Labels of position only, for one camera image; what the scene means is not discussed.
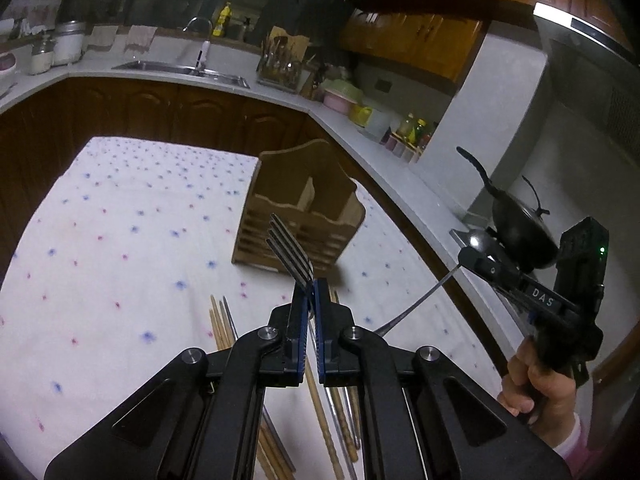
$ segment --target range hood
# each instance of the range hood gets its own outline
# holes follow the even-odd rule
[[[640,68],[633,53],[593,25],[536,4],[533,11],[556,97],[640,164]]]

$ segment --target tablecloth with blue stars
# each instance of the tablecloth with blue stars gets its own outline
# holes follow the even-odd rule
[[[256,161],[94,137],[54,184],[0,290],[0,432],[37,478],[184,348],[216,350],[210,294],[226,296],[239,333],[289,302],[289,276],[231,264]],[[366,218],[333,284],[356,323],[373,330],[436,279],[360,185],[357,197]],[[412,351],[437,346],[489,393],[500,391],[492,362],[443,289],[386,339]],[[332,478],[308,389],[268,390],[266,405],[296,476]]]

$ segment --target utensil holder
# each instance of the utensil holder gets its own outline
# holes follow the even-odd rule
[[[315,273],[324,275],[364,221],[356,189],[325,140],[262,152],[242,210],[232,263],[286,272],[265,241],[269,217],[276,213],[308,254]]]

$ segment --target kitchen sink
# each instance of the kitchen sink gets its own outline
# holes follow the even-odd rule
[[[112,70],[142,70],[144,72],[168,72],[171,74],[192,75],[196,77],[206,77],[225,85],[249,88],[244,77],[238,75],[227,75],[215,70],[196,70],[193,66],[181,66],[159,61],[130,61],[128,63],[114,66]]]

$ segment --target faucet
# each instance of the faucet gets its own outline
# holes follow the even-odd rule
[[[211,33],[213,32],[213,22],[209,18],[203,18],[202,16],[194,16],[189,20],[186,27],[183,28],[183,32],[186,32],[190,29],[191,25],[199,20],[204,20],[207,22],[209,26],[209,31],[207,33],[207,37],[205,41],[202,43],[202,47],[200,48],[200,53],[198,54],[198,59],[196,60],[196,66],[194,67],[195,75],[201,75],[206,69],[206,60],[207,60],[207,52],[209,51],[209,47],[211,45],[209,38],[211,37]]]

